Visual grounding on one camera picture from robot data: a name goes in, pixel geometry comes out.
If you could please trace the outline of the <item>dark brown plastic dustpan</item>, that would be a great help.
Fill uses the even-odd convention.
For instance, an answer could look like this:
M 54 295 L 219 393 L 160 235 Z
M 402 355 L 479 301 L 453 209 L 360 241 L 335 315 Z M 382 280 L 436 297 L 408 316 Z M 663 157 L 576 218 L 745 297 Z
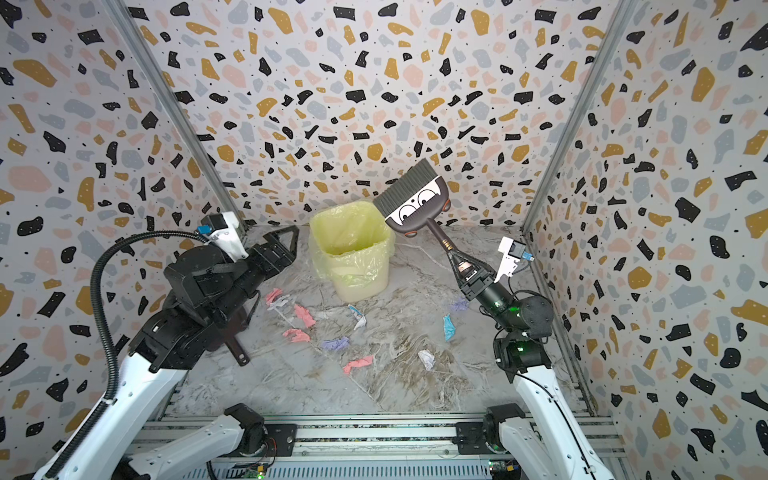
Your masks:
M 219 332 L 219 337 L 208 348 L 210 352 L 215 352 L 222 347 L 226 347 L 232 354 L 237 364 L 241 367 L 250 362 L 250 357 L 238 341 L 237 335 L 244 332 L 249 326 L 249 317 L 244 308 L 237 310 L 228 320 L 227 325 Z

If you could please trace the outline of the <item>cream bin with green bag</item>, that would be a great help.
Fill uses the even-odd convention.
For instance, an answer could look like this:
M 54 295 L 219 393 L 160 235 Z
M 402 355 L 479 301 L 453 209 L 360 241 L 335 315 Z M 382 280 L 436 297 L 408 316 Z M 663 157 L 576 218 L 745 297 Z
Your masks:
M 394 232 L 368 201 L 326 209 L 309 223 L 310 256 L 317 275 L 344 303 L 383 292 L 389 283 Z

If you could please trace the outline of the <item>brown cartoon face hand broom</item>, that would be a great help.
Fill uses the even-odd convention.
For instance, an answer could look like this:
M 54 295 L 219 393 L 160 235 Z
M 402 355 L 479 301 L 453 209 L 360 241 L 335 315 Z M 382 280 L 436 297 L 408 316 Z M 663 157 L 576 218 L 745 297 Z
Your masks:
M 406 237 L 411 238 L 426 227 L 441 244 L 457 279 L 462 263 L 487 268 L 483 262 L 461 251 L 438 225 L 436 218 L 451 207 L 449 194 L 443 177 L 428 159 L 422 159 L 375 197 L 373 204 L 386 225 Z

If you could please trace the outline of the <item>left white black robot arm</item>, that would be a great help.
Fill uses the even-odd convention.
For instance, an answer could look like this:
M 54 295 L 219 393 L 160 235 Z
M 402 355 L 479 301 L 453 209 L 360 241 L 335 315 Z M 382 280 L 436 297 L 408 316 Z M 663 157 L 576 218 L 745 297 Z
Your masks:
M 140 329 L 124 359 L 118 357 L 103 306 L 102 276 L 112 257 L 156 237 L 197 241 L 169 264 L 168 300 Z M 91 306 L 107 363 L 104 394 L 73 435 L 34 479 L 173 479 L 229 453 L 256 453 L 267 434 L 263 418 L 237 404 L 211 423 L 162 447 L 128 451 L 138 433 L 207 351 L 226 346 L 237 363 L 249 358 L 236 336 L 250 319 L 247 301 L 261 284 L 297 258 L 299 230 L 288 226 L 265 234 L 250 248 L 238 228 L 215 215 L 194 232 L 158 230 L 117 241 L 96 261 L 90 279 Z

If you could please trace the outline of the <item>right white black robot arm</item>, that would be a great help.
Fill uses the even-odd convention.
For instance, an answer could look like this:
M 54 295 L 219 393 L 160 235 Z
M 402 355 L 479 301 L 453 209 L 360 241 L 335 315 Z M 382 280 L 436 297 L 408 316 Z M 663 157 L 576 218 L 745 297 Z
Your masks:
M 552 334 L 551 302 L 530 290 L 517 296 L 474 261 L 453 270 L 465 297 L 494 320 L 495 364 L 523 402 L 487 410 L 487 446 L 509 453 L 529 479 L 612 479 L 567 404 L 544 348 Z

